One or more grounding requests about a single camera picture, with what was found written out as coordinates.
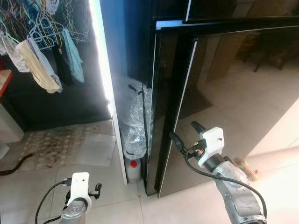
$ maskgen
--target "black hose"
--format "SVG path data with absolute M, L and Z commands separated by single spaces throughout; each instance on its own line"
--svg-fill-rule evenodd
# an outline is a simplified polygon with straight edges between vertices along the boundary
M 58 216 L 58 217 L 56 217 L 56 218 L 53 218 L 53 219 L 50 219 L 50 220 L 48 220 L 48 221 L 44 222 L 43 224 L 48 224 L 48 223 L 54 222 L 54 221 L 56 221 L 56 220 L 60 219 L 60 217 L 61 217 L 61 216 Z
M 61 182 L 59 182 L 59 183 L 54 184 L 54 185 L 47 191 L 47 193 L 43 196 L 43 198 L 42 198 L 41 202 L 39 203 L 38 208 L 37 208 L 37 210 L 36 210 L 35 224 L 37 224 L 37 218 L 38 218 L 39 210 L 41 209 L 41 206 L 42 206 L 44 200 L 46 199 L 47 195 L 50 193 L 51 190 L 53 190 L 55 187 L 57 187 L 57 186 L 60 185 L 60 184 L 65 184 L 65 181 L 61 181 Z
M 201 170 L 196 169 L 188 161 L 188 154 L 189 154 L 189 151 L 191 151 L 191 150 L 192 150 L 192 148 L 188 149 L 187 152 L 184 155 L 185 162 L 186 162 L 187 166 L 191 170 L 193 170 L 194 172 L 196 172 L 198 174 L 201 174 L 203 176 L 211 177 L 211 178 L 214 178 L 214 179 L 217 179 L 217 180 L 220 180 L 220 181 L 229 181 L 229 182 L 240 184 L 243 187 L 246 187 L 247 189 L 253 191 L 260 198 L 260 200 L 262 202 L 262 205 L 263 205 L 263 215 L 265 216 L 265 218 L 267 218 L 266 202 L 264 201 L 263 196 L 257 190 L 255 190 L 253 187 L 251 187 L 251 186 L 249 186 L 249 185 L 247 185 L 247 184 L 245 184 L 245 183 L 243 183 L 241 181 L 238 181 L 238 180 L 235 180 L 235 179 L 231 179 L 231 178 L 227 178 L 227 177 L 216 176 L 216 175 L 213 175 L 213 174 L 208 174 L 208 173 L 202 172 Z
M 0 171 L 0 176 L 7 176 L 7 175 L 10 175 L 12 173 L 14 173 L 18 168 L 20 168 L 20 166 L 22 165 L 22 163 L 30 158 L 31 156 L 34 156 L 34 153 L 31 153 L 31 154 L 28 154 L 26 156 L 24 156 L 19 162 L 18 164 L 15 166 L 15 168 L 13 169 L 9 169 L 9 170 L 3 170 L 3 171 Z

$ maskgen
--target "light blue cloth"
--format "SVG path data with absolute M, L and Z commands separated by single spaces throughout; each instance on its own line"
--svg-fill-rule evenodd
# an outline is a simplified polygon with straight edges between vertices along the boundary
M 62 30 L 62 35 L 64 37 L 64 43 L 66 48 L 67 57 L 70 63 L 71 74 L 76 80 L 83 83 L 84 76 L 81 63 L 83 62 L 79 56 L 77 47 L 75 46 L 68 29 L 64 28 Z

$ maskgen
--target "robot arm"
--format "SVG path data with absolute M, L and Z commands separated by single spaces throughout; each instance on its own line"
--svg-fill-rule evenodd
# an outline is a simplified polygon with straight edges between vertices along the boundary
M 214 178 L 217 189 L 221 193 L 225 208 L 232 224 L 266 224 L 266 218 L 261 212 L 261 208 L 256 198 L 252 194 L 249 186 L 245 187 L 235 182 L 225 181 L 230 178 L 249 184 L 248 177 L 232 162 L 225 160 L 222 156 L 224 147 L 223 130 L 215 127 L 206 130 L 197 122 L 192 122 L 192 126 L 199 133 L 200 140 L 188 150 L 182 140 L 175 134 L 170 133 L 170 137 L 184 155 L 186 163 L 193 171 L 205 174 L 193 168 L 188 159 L 195 158 L 198 165 L 212 174 L 206 174 Z
M 92 206 L 90 196 L 98 199 L 101 184 L 98 183 L 95 191 L 88 191 L 89 173 L 74 173 L 71 180 L 70 198 L 67 208 L 63 210 L 60 224 L 84 224 L 85 214 Z

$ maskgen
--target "plastic-wrapped object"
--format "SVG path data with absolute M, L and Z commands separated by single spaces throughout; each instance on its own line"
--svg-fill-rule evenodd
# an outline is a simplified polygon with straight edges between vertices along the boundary
M 136 160 L 142 158 L 147 151 L 148 113 L 150 98 L 141 82 L 119 77 L 114 92 L 116 95 L 117 113 L 121 131 L 123 153 L 126 158 Z

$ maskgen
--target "red bottle cap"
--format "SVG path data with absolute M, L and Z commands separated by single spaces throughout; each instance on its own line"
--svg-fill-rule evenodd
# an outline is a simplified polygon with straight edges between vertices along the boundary
M 132 168 L 137 167 L 137 162 L 136 162 L 136 160 L 132 160 L 132 161 L 130 162 L 130 166 L 131 166 Z

